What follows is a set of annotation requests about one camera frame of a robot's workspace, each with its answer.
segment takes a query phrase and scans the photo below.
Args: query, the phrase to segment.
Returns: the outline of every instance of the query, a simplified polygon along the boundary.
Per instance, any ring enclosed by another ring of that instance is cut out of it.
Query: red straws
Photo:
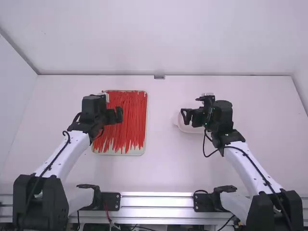
[[[144,147],[148,94],[144,91],[110,90],[107,108],[123,108],[123,122],[105,126],[103,135],[93,142],[93,149],[101,152],[113,150],[121,154],[130,149]]]

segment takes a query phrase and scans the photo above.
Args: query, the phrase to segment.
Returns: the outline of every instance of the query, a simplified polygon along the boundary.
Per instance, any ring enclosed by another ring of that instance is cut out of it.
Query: black cable
[[[133,231],[136,227],[137,227],[138,224],[136,224],[133,228],[131,228],[131,230],[129,231]]]
[[[156,230],[152,230],[150,228],[147,227],[143,227],[143,226],[131,226],[131,225],[126,225],[128,227],[134,227],[134,228],[139,228],[139,229],[144,229],[144,230],[149,230],[149,231],[156,231]]]
[[[212,151],[209,155],[206,155],[205,152],[204,152],[204,148],[203,148],[203,155],[204,157],[206,158],[209,158],[212,154],[214,154],[215,152],[217,152],[219,149],[216,149],[215,151]]]
[[[243,155],[250,161],[250,163],[255,167],[256,171],[260,174],[260,176],[262,177],[262,179],[265,181],[266,186],[269,187],[269,189],[272,191],[273,195],[275,196],[275,199],[277,200],[279,206],[281,207],[282,213],[283,213],[283,215],[284,215],[284,217],[285,217],[285,219],[286,219],[286,221],[287,221],[287,224],[288,224],[290,230],[293,230],[293,228],[292,228],[292,223],[291,223],[291,221],[290,221],[290,218],[288,217],[287,212],[285,211],[285,209],[284,209],[284,207],[283,207],[283,205],[282,205],[280,199],[278,198],[278,195],[277,195],[276,192],[274,191],[274,189],[273,189],[273,187],[271,186],[270,182],[266,179],[266,177],[263,175],[263,173],[260,171],[260,169],[256,166],[256,164],[255,164],[255,163],[253,162],[253,160],[250,158],[250,156],[249,156],[246,152],[244,152],[242,149],[237,148],[237,147],[225,146],[224,149],[225,149],[225,148],[233,148],[233,149],[236,149],[236,150],[240,151],[240,152],[243,153]]]
[[[217,231],[221,231],[223,228],[225,228],[226,225],[229,223],[229,221],[232,220],[233,217],[235,217],[235,215],[232,215],[232,216],[227,220],[227,222],[226,222],[223,226],[221,226],[221,228],[220,228],[219,230],[217,230]]]
[[[203,190],[203,189],[199,189],[199,190],[195,191],[193,194],[198,193],[198,192],[208,193],[207,191],[205,191],[205,190]]]
[[[203,145],[202,145],[202,151],[203,151],[203,155],[205,158],[209,158],[212,154],[214,154],[215,152],[218,151],[218,149],[216,149],[215,151],[213,151],[212,153],[210,153],[209,155],[206,155],[205,154],[205,138],[208,138],[211,142],[212,142],[212,139],[209,138],[209,136],[206,134],[206,129],[204,129],[204,136],[203,136]]]
[[[80,230],[79,210],[77,210],[77,221],[78,221],[78,225],[77,225],[76,231],[79,231]]]
[[[55,156],[55,158],[47,165],[47,167],[42,171],[42,173],[39,175],[37,181],[35,182],[35,184],[32,187],[32,190],[30,191],[28,200],[27,200],[27,204],[26,204],[26,212],[25,215],[23,217],[23,220],[21,222],[21,227],[20,229],[23,230],[23,226],[24,226],[24,222],[25,222],[25,218],[27,215],[27,211],[29,209],[29,205],[30,205],[30,201],[34,195],[35,189],[39,184],[40,179],[42,178],[42,176],[51,168],[51,166],[53,165],[53,163],[56,161],[56,159],[59,157],[59,155],[61,154],[61,152],[67,147],[67,145],[71,142],[71,136],[69,135],[69,133],[67,131],[63,131],[62,134],[65,136],[67,135],[67,141],[65,143],[65,145],[63,146],[63,148],[58,152],[58,154]]]

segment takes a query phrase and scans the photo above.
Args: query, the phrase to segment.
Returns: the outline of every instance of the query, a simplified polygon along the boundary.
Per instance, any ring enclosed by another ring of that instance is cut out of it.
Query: white wall
[[[42,74],[295,76],[308,109],[306,0],[2,0],[0,27]]]
[[[0,169],[3,169],[37,74],[0,35]]]
[[[211,89],[217,99],[233,103],[235,128],[268,173],[284,188],[308,194],[308,118],[290,77],[40,76],[1,180],[13,182],[19,174],[32,173],[62,141],[61,132],[80,111],[82,97],[107,89],[148,92],[145,153],[103,156],[89,147],[68,183],[120,192],[192,192],[227,184],[244,191],[224,158],[203,157],[202,134],[184,134],[171,121],[181,107],[197,107],[194,99]],[[207,143],[205,149],[208,153],[213,147]]]

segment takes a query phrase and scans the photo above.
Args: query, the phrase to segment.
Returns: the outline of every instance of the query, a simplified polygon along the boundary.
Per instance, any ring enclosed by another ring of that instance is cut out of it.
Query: black mounting bracket
[[[120,210],[121,194],[119,192],[101,192],[100,187],[94,184],[79,184],[77,187],[94,190],[93,203],[81,210],[105,211],[106,208],[108,211]]]
[[[233,185],[225,185],[214,188],[212,193],[193,194],[193,209],[197,213],[201,212],[227,212],[221,205],[220,194],[222,192],[231,193],[237,190]]]
[[[95,208],[84,207],[81,210],[96,210],[96,211],[119,211],[121,203],[121,194],[119,192],[101,192],[101,203]]]
[[[211,193],[194,193],[193,209],[197,213],[216,212],[211,198]]]

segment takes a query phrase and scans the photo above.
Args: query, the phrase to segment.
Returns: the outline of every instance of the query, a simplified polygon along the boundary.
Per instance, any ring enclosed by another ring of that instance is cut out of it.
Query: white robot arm
[[[20,175],[13,187],[13,223],[20,229],[63,230],[68,215],[81,208],[106,206],[99,186],[82,184],[73,191],[63,188],[78,158],[101,133],[104,126],[121,123],[120,107],[107,109],[108,94],[85,96],[65,138],[54,153],[33,174]]]
[[[205,138],[217,148],[235,168],[250,199],[238,194],[234,186],[222,186],[209,195],[194,194],[194,208],[202,212],[204,205],[213,204],[217,211],[230,211],[246,225],[247,230],[303,230],[303,207],[295,191],[286,191],[261,166],[249,150],[245,138],[233,128],[232,104],[215,101],[214,95],[196,99],[204,106],[197,109],[182,108],[185,125],[204,127]]]

